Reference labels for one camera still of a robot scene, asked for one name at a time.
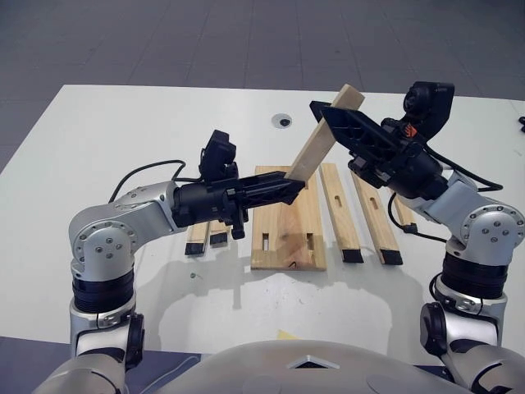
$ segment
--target wooden board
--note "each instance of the wooden board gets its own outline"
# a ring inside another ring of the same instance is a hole
[[[290,167],[255,168],[256,174]],[[317,183],[312,176],[292,205],[253,210],[252,269],[326,270]]]
[[[383,264],[401,265],[401,253],[395,240],[394,233],[388,224],[388,217],[377,189],[370,186],[352,172],[355,189],[367,220],[368,230],[372,236],[376,252]]]
[[[192,256],[204,253],[208,241],[209,224],[209,222],[198,223],[189,228],[185,255]]]
[[[210,222],[210,245],[213,247],[228,244],[228,227],[224,222],[214,220]]]
[[[334,163],[323,163],[319,167],[319,173],[341,257],[345,263],[362,263],[358,233],[355,231],[337,166]]]
[[[364,96],[354,87],[344,85],[331,104],[332,107],[359,109]],[[308,141],[294,160],[285,178],[306,182],[326,157],[336,139],[324,119],[317,124]]]
[[[417,231],[417,224],[416,219],[413,216],[412,209],[408,208],[405,204],[401,202],[399,199],[399,196],[395,196],[394,198],[394,205],[395,205],[395,211],[397,212],[397,218],[399,220],[399,224],[402,226],[416,226],[415,230]]]

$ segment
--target gray floor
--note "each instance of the gray floor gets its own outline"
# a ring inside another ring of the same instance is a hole
[[[0,169],[63,84],[525,100],[524,0],[0,0]]]

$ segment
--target wooden frame piece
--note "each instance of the wooden frame piece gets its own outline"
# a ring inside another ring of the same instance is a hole
[[[290,167],[255,168],[256,174]],[[253,210],[252,269],[326,270],[317,183],[312,176],[292,205]]]
[[[362,263],[358,233],[355,231],[337,166],[334,163],[323,163],[319,167],[319,174],[341,257],[345,263]]]
[[[379,259],[383,264],[401,265],[403,260],[399,246],[388,223],[379,193],[373,186],[370,186],[353,172],[352,178]]]
[[[204,253],[206,250],[206,242],[208,241],[209,225],[209,222],[197,223],[189,228],[188,238],[186,240],[186,256]]]
[[[331,104],[332,107],[359,109],[364,96],[354,87],[344,85]],[[324,119],[317,124],[308,141],[294,160],[285,178],[306,182],[326,157],[336,139]]]
[[[210,222],[210,245],[213,247],[228,244],[228,227],[224,222],[213,220]]]

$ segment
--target table surface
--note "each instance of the table surface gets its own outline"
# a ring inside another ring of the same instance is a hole
[[[64,86],[0,176],[0,335],[69,341],[69,221],[83,208],[104,204],[130,169],[181,158],[188,163],[184,175],[197,176],[200,149],[214,129],[230,133],[237,145],[241,176],[252,175],[256,165],[289,165],[315,127],[309,102],[334,97],[334,92]],[[402,115],[402,94],[366,97],[362,110],[375,121]],[[289,128],[273,127],[279,112],[292,117]],[[504,190],[492,196],[525,211],[525,136],[517,123],[523,114],[524,102],[457,97],[431,146],[503,183]],[[151,242],[135,263],[146,349],[215,353],[275,339],[285,330],[411,364],[439,364],[419,345],[419,312],[431,300],[427,284],[441,270],[443,245],[393,227],[404,265],[382,266],[346,168],[348,153],[335,146],[325,161],[340,170],[365,263],[341,262],[321,187],[327,257],[322,273],[251,271],[250,224],[245,239],[208,248],[201,258],[184,256],[185,233]],[[172,172],[147,170],[125,189],[164,181]],[[387,190],[380,194],[385,203]],[[443,227],[417,221],[423,232],[448,236]],[[524,263],[521,246],[505,287],[504,326],[504,345],[523,355]]]

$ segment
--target wooden slat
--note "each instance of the wooden slat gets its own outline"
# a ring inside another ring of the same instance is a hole
[[[214,220],[210,222],[210,245],[224,246],[228,244],[228,227],[224,222]]]
[[[352,172],[368,230],[383,264],[401,265],[401,253],[377,190]]]
[[[402,226],[417,226],[412,209],[408,208],[405,204],[403,204],[399,199],[399,196],[395,196],[394,205],[395,211],[397,212],[399,224],[401,224]]]
[[[323,163],[319,167],[319,173],[341,257],[345,263],[362,263],[358,233],[355,231],[337,166],[334,163]]]
[[[331,104],[332,107],[359,109],[364,96],[354,87],[344,85]],[[306,182],[313,175],[319,164],[336,143],[324,119],[317,124],[308,141],[294,160],[285,178]]]
[[[255,173],[289,169],[257,166]],[[251,265],[253,269],[326,269],[315,176],[292,205],[271,204],[253,210]]]
[[[206,250],[208,241],[209,222],[194,224],[188,229],[188,239],[186,240],[185,254],[203,254]]]

